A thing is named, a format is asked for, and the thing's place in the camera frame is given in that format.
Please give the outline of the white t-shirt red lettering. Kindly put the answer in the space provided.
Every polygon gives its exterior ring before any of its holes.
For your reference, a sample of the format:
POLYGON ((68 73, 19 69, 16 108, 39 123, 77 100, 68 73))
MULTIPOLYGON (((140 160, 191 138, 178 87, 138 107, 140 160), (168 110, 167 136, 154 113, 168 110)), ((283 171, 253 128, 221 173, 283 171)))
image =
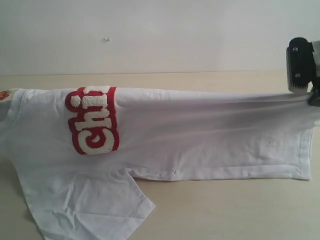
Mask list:
POLYGON ((304 94, 87 86, 0 93, 0 154, 46 240, 126 240, 154 204, 136 179, 310 179, 304 94))

